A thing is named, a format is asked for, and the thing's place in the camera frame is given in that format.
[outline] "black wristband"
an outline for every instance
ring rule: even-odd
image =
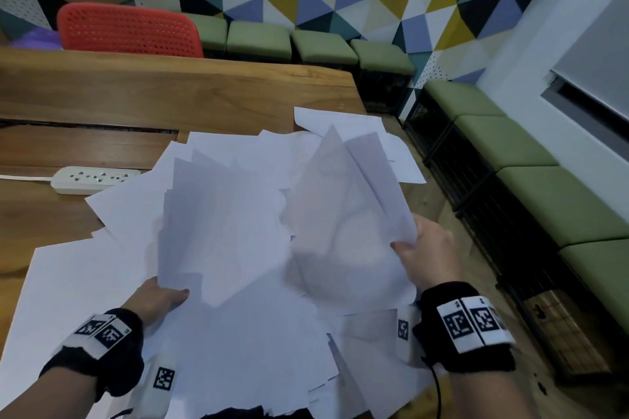
[[[439,362],[451,373],[515,370],[515,360],[509,344],[486,345],[471,351],[458,352],[437,307],[453,300],[474,296],[478,296],[478,290],[465,282],[442,283],[421,294],[418,302],[421,323],[413,328],[413,334],[423,346],[427,362],[430,365]]]
[[[96,378],[96,402],[105,391],[111,396],[124,396],[131,391],[144,371],[142,320],[134,312],[114,308],[105,314],[115,315],[131,331],[112,346],[100,359],[93,358],[82,347],[62,346],[43,367],[40,377],[51,368],[67,368]]]

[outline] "electrical outlet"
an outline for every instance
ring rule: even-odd
[[[85,168],[67,166],[59,169],[50,185],[60,194],[94,194],[139,176],[137,169]]]

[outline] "green cushion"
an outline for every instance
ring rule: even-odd
[[[339,34],[295,30],[291,35],[299,56],[307,63],[356,65],[358,57]]]
[[[198,15],[197,13],[185,13],[184,15],[192,20],[197,27],[203,48],[225,51],[227,20],[208,15]]]
[[[559,247],[629,238],[629,225],[560,166],[505,168],[497,176]]]
[[[454,121],[495,171],[509,166],[556,166],[557,161],[515,121],[463,115]]]
[[[232,22],[227,51],[290,60],[293,55],[288,29],[257,22]]]
[[[415,74],[415,65],[397,45],[366,40],[352,40],[350,45],[358,55],[363,70]]]
[[[570,246],[561,255],[629,333],[629,240]]]
[[[503,111],[473,84],[429,80],[424,85],[451,120],[460,115],[504,116]]]

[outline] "floor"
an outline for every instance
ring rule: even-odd
[[[466,280],[482,295],[488,297],[516,339],[513,350],[518,364],[514,378],[530,403],[534,416],[538,418],[629,418],[629,413],[620,414],[621,395],[629,391],[613,388],[557,388],[552,380],[552,369],[541,355],[537,344],[520,320],[515,307],[507,296],[496,288],[496,276],[483,255],[474,245],[466,228],[457,219],[450,204],[445,200],[430,171],[421,163],[421,158],[404,130],[394,117],[382,117],[388,132],[398,135],[409,145],[427,182],[424,185],[403,185],[406,201],[411,211],[438,222],[451,230],[457,240],[461,263]],[[442,418],[458,418],[447,378],[441,380]],[[436,389],[431,388],[407,407],[397,413],[398,419],[432,419],[436,417]]]

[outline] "chair backrest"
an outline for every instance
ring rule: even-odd
[[[203,58],[199,32],[182,13],[73,2],[57,14],[64,49]]]

